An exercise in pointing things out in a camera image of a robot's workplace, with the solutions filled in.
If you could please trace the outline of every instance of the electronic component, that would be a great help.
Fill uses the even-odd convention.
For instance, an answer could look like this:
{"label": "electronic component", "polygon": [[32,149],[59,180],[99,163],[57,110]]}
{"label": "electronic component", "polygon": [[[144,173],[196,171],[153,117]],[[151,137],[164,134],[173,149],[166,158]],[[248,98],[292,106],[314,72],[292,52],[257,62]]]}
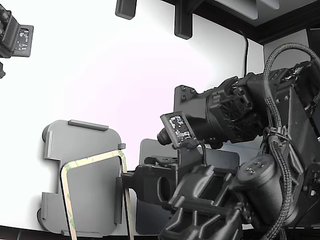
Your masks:
{"label": "electronic component", "polygon": [[182,147],[191,149],[199,145],[196,135],[182,111],[164,114],[160,118],[165,126],[166,133],[169,136],[168,138],[166,133],[162,132],[162,134],[165,135],[163,138],[166,140],[170,139],[175,149]]}

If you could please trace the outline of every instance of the black metal frame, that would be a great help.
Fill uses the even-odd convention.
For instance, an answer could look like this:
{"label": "black metal frame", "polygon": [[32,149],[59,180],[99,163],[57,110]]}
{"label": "black metal frame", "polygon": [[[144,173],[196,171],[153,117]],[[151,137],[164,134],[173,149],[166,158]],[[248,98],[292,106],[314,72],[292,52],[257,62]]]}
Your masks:
{"label": "black metal frame", "polygon": [[[242,31],[249,39],[265,45],[297,31],[320,25],[320,1],[288,12],[259,26],[222,10],[204,0],[162,0],[175,6],[174,34],[183,39],[192,37],[192,15],[196,14],[231,31]],[[137,0],[117,0],[115,14],[132,19],[136,14]]]}

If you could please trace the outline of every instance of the black mounting bracket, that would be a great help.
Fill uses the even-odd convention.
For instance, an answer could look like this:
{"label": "black mounting bracket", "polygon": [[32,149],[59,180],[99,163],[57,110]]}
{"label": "black mounting bracket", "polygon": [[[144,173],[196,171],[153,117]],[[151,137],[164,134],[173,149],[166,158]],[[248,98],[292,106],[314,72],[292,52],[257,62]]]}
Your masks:
{"label": "black mounting bracket", "polygon": [[131,20],[136,15],[137,0],[117,0],[115,15],[120,18]]}
{"label": "black mounting bracket", "polygon": [[[204,0],[177,0],[175,5],[174,34],[190,39],[193,32],[193,13]],[[117,0],[115,15],[131,20],[136,15],[137,0]]]}

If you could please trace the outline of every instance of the black cylinder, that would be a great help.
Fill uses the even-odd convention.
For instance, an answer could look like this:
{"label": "black cylinder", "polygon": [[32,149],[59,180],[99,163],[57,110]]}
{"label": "black cylinder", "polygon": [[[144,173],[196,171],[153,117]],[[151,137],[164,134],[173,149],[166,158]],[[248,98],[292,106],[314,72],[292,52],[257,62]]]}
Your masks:
{"label": "black cylinder", "polygon": [[266,225],[272,225],[280,213],[283,200],[280,176],[277,163],[269,154],[247,161],[237,174],[249,202]]}
{"label": "black cylinder", "polygon": [[172,143],[168,133],[167,133],[167,130],[166,128],[163,128],[159,133],[158,135],[156,136],[156,138],[158,139],[158,142],[165,146],[165,145],[169,145]]}

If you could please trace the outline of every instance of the braided cable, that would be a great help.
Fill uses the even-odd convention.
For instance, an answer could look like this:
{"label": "braided cable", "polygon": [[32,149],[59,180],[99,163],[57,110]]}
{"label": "braided cable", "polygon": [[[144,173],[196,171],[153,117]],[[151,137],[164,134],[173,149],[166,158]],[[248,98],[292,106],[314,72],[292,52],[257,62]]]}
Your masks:
{"label": "braided cable", "polygon": [[289,213],[290,203],[292,199],[291,172],[290,172],[288,163],[285,161],[279,149],[278,141],[276,139],[278,139],[278,137],[274,137],[274,136],[269,137],[269,146],[270,146],[272,155],[276,159],[278,166],[280,167],[283,175],[283,182],[284,182],[283,200],[282,200],[282,205],[280,208],[280,213],[277,221],[270,228],[270,230],[265,234],[265,236],[263,236],[261,240],[273,240],[278,235]]}

